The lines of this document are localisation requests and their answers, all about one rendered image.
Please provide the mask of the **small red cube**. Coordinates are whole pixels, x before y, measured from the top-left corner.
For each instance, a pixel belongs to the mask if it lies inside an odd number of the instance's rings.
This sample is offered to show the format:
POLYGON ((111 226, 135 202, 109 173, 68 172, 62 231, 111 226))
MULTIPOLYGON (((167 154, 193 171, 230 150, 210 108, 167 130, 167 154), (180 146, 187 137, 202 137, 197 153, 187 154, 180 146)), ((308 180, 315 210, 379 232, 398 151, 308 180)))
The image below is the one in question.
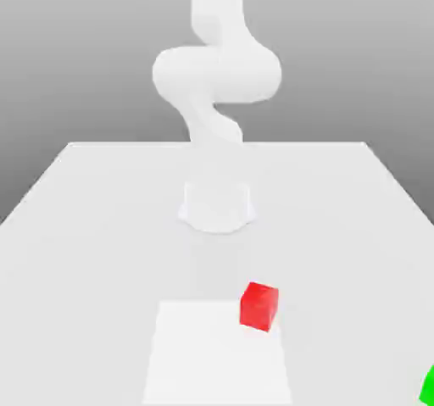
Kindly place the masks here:
POLYGON ((279 290, 251 281, 240 299, 241 325, 269 332, 278 309, 279 290))

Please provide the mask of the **small green cube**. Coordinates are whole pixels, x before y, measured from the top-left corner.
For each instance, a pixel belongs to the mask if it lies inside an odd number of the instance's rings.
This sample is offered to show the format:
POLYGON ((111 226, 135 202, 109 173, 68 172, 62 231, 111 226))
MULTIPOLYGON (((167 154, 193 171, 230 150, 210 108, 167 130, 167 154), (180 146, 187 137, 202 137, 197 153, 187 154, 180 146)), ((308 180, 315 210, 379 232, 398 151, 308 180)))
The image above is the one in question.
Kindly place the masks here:
POLYGON ((422 383, 419 400, 426 406, 434 406, 434 365, 429 369, 422 383))

